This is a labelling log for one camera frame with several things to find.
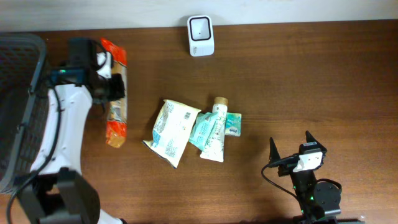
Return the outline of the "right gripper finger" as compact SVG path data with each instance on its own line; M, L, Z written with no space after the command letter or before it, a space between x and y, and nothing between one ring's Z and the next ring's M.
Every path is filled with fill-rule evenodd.
M269 139L270 143L270 153L269 153L269 162L276 162L280 160L280 155L277 150L276 144L273 138Z
M305 132L305 137L306 137L306 145L307 146L316 146L319 147L320 149L324 149L325 147L319 142L317 141L313 135L310 133L310 131L306 131Z

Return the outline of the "small teal tissue pack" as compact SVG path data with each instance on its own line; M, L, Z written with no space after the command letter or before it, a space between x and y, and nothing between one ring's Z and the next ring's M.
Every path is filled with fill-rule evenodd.
M241 135L242 114L227 113L225 135L240 137Z

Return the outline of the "white bamboo print tube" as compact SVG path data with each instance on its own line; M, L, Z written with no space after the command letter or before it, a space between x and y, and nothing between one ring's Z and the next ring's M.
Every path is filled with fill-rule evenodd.
M216 113L215 125L205 143L205 149L200 154L202 159L224 162L224 137L227 112L228 99L217 96L212 109L212 113Z

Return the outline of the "teal sachet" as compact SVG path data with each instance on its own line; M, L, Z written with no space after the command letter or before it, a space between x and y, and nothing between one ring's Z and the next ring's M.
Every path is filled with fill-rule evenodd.
M205 150L205 144L210 137L211 131L215 125L218 115L216 113L207 112L199 113L195 125L191 131L189 142L199 148Z

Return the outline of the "orange cracker snack pack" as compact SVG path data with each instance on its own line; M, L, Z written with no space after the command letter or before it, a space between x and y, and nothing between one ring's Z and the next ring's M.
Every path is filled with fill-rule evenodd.
M127 131L127 57L124 48L119 47L105 38L101 44L112 56L114 65L111 69L112 78L121 77L124 96L109 103L109 112L106 121L106 144L119 148L126 140Z

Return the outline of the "white wet wipes pack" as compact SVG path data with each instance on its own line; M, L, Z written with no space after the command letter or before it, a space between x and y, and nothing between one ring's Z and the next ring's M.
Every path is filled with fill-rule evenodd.
M143 144L176 169L200 111L174 100L164 100L152 129L152 140L143 140Z

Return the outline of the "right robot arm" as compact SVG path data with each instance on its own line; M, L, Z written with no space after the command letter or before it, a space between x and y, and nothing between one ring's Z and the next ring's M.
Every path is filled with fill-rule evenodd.
M300 206L301 216L294 217L294 223L338 223L341 213L342 186L330 179L317 179L315 171L321 168L327 149L309 131L306 142L299 145L298 153L281 158L275 142L270 138L269 163L266 168L278 168L278 176L289 176L294 192L281 187L263 175L271 185L293 196Z

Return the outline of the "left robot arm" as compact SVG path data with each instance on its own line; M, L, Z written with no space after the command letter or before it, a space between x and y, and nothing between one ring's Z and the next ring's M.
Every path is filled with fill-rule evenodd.
M1 193L31 223L119 223L81 174L85 122L94 104L120 100L126 77L106 42L68 41L68 58L51 67L45 42L1 35Z

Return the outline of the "white barcode scanner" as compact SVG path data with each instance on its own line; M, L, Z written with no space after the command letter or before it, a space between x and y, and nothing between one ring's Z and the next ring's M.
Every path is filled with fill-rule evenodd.
M192 57L213 55L215 41L213 24L209 16L191 16L187 19L188 41Z

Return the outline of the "grey plastic basket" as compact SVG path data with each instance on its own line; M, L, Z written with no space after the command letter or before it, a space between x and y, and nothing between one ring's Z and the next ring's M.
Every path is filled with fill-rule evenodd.
M42 143L49 100L47 47L34 34L1 34L1 193L30 172Z

